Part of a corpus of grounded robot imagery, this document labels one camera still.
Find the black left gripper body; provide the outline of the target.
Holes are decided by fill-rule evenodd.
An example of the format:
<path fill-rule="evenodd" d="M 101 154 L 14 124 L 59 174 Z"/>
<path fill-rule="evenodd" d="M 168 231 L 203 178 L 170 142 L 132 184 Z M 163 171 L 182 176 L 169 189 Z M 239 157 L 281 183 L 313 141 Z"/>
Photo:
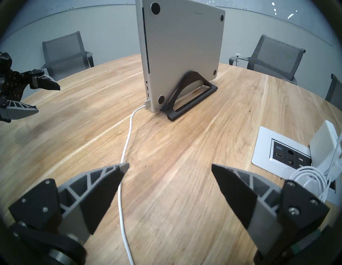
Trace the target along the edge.
<path fill-rule="evenodd" d="M 27 87 L 29 71 L 20 73 L 18 71 L 9 70 L 0 74 L 0 96 L 6 97 L 8 100 L 20 102 L 23 92 Z"/>

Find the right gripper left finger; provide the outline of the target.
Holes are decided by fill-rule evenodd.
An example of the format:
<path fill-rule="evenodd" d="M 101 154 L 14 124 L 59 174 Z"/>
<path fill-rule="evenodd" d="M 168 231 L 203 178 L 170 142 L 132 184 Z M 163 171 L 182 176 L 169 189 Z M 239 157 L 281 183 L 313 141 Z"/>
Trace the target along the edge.
<path fill-rule="evenodd" d="M 8 210 L 16 222 L 29 228 L 72 234 L 86 243 L 108 211 L 129 167 L 129 163 L 120 163 L 82 172 L 58 187 L 55 179 L 45 179 Z"/>

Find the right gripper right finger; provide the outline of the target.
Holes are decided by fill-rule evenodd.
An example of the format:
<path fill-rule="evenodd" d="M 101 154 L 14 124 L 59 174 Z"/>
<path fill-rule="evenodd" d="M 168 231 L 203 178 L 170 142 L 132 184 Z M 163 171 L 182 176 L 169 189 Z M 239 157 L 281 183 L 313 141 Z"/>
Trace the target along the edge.
<path fill-rule="evenodd" d="M 294 180 L 281 188 L 261 175 L 220 164 L 212 164 L 212 173 L 256 245 L 255 256 L 281 256 L 316 231 L 330 210 Z"/>

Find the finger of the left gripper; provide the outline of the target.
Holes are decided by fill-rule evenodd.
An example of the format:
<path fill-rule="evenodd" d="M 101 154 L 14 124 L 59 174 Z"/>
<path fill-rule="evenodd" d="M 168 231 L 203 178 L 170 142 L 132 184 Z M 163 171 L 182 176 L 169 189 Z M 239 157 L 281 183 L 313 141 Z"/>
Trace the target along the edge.
<path fill-rule="evenodd" d="M 11 122 L 19 120 L 38 113 L 36 106 L 31 106 L 19 101 L 1 100 L 0 103 L 0 121 Z"/>
<path fill-rule="evenodd" d="M 30 89 L 61 90 L 60 85 L 43 70 L 33 69 L 28 76 Z"/>

